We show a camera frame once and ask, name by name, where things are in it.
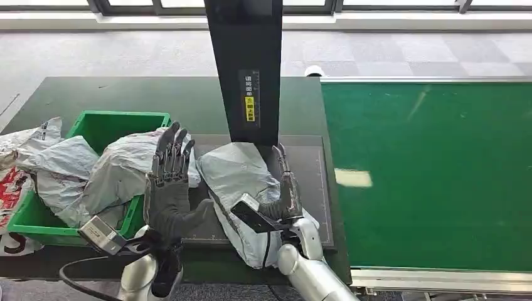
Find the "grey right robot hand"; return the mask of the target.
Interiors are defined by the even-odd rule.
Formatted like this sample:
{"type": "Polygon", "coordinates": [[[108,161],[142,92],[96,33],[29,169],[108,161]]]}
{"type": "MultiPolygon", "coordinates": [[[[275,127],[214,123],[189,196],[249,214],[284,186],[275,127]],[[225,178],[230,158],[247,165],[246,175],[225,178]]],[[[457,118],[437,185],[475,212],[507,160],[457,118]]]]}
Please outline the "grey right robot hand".
{"type": "Polygon", "coordinates": [[[272,150],[277,156],[281,171],[280,196],[276,201],[261,204],[258,212],[280,223],[291,223],[292,220],[303,217],[299,184],[289,167],[284,145],[279,143],[277,146],[272,146],[272,150]]]}

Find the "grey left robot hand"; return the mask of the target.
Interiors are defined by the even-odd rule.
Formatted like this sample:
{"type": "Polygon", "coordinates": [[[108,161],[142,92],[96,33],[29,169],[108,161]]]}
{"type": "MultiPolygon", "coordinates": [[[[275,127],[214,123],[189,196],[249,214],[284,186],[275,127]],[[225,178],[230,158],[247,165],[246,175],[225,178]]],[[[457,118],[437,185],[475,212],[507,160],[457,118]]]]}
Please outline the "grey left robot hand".
{"type": "Polygon", "coordinates": [[[146,174],[144,221],[167,242],[184,238],[214,213],[213,200],[189,201],[188,169],[195,141],[184,141],[188,131],[174,121],[160,136],[146,174]]]}

